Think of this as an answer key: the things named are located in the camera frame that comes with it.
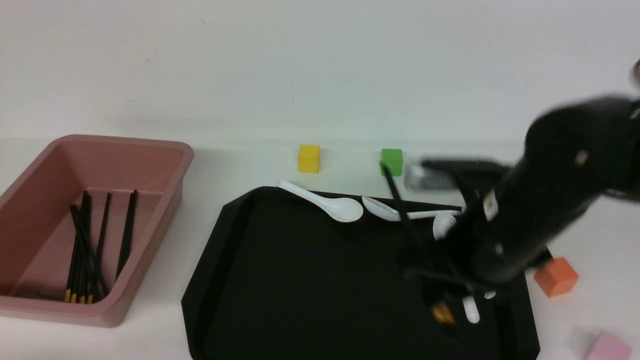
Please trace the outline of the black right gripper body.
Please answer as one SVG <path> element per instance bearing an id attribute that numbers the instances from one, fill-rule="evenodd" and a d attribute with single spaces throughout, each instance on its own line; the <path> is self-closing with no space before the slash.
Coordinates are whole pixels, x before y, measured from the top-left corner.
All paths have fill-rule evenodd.
<path id="1" fill-rule="evenodd" d="M 442 237 L 421 239 L 409 231 L 401 256 L 408 277 L 436 281 L 445 297 L 494 293 L 498 303 L 514 292 L 515 214 L 500 202 L 512 189 L 513 165 L 490 160 L 418 160 L 404 170 L 410 191 L 457 189 L 465 208 Z"/>

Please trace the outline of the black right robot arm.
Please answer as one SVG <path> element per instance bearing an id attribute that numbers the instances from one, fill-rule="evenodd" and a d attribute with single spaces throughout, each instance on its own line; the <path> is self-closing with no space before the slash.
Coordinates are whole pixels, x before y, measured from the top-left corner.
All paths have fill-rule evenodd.
<path id="1" fill-rule="evenodd" d="M 412 191 L 444 179 L 466 207 L 442 239 L 418 239 L 409 217 L 398 265 L 407 280 L 434 282 L 428 303 L 505 289 L 551 259 L 548 244 L 600 196 L 639 201 L 639 98 L 600 95 L 560 105 L 531 123 L 513 166 L 424 157 L 407 167 Z"/>

